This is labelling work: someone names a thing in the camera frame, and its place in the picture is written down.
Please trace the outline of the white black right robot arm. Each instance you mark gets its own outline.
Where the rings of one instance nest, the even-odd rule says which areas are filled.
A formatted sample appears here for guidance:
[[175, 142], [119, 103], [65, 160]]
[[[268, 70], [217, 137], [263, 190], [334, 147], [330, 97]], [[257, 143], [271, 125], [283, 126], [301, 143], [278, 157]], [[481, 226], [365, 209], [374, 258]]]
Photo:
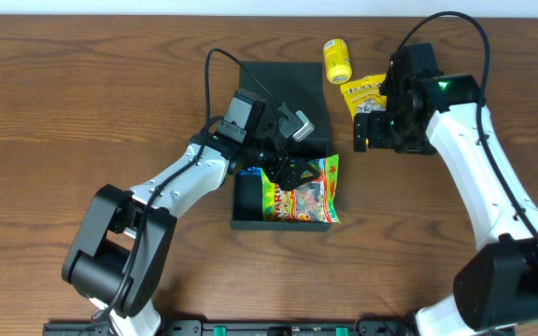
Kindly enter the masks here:
[[538, 208], [469, 75], [443, 74], [430, 44], [396, 50], [354, 118], [354, 148], [440, 156], [472, 223], [475, 256], [445, 299], [415, 312], [418, 335], [479, 335], [538, 320]]

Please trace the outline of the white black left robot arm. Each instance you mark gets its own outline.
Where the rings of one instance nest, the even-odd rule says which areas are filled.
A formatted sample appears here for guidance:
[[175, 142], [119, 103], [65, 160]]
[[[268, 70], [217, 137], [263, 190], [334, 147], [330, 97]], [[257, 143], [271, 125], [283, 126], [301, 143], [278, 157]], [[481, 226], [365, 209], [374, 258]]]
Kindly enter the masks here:
[[63, 280], [99, 312], [79, 334], [155, 335], [162, 318], [151, 297], [159, 284], [177, 220], [229, 175], [259, 167], [281, 189], [319, 178], [288, 144], [314, 130], [301, 110], [272, 108], [258, 95], [234, 93], [226, 114], [207, 118], [184, 154], [151, 179], [119, 189], [107, 184], [92, 201], [62, 268]]

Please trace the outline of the green Haribo gummy bag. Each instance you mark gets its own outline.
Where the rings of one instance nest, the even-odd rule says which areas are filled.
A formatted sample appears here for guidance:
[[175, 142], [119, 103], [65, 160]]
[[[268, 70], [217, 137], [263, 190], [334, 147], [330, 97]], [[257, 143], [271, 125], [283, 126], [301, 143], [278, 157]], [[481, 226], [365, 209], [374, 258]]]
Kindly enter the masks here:
[[310, 162], [320, 172], [318, 179], [297, 189], [284, 191], [260, 169], [262, 178], [262, 216], [268, 221], [339, 223], [334, 208], [339, 156]]

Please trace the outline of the blue Oreo cookie pack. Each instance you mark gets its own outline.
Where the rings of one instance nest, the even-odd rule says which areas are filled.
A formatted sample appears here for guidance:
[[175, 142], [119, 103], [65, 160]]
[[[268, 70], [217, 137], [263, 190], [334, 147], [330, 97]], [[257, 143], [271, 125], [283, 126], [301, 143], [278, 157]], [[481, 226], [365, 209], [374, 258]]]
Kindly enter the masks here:
[[261, 176], [262, 168], [261, 167], [248, 167], [247, 169], [242, 169], [237, 173], [237, 177], [247, 177], [247, 176]]

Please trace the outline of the black gift box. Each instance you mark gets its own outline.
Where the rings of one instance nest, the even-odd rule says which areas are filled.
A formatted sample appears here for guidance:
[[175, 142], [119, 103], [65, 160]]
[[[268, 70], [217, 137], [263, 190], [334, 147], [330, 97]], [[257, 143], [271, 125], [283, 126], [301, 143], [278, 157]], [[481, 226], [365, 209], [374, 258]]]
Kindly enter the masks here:
[[[322, 89], [320, 63], [252, 62], [246, 65], [266, 88], [288, 108], [302, 110], [315, 130], [300, 143], [287, 147], [289, 154], [305, 159], [329, 156], [330, 124]], [[234, 204], [231, 228], [234, 231], [327, 231], [321, 222], [266, 221], [262, 216], [262, 178], [234, 178]]]

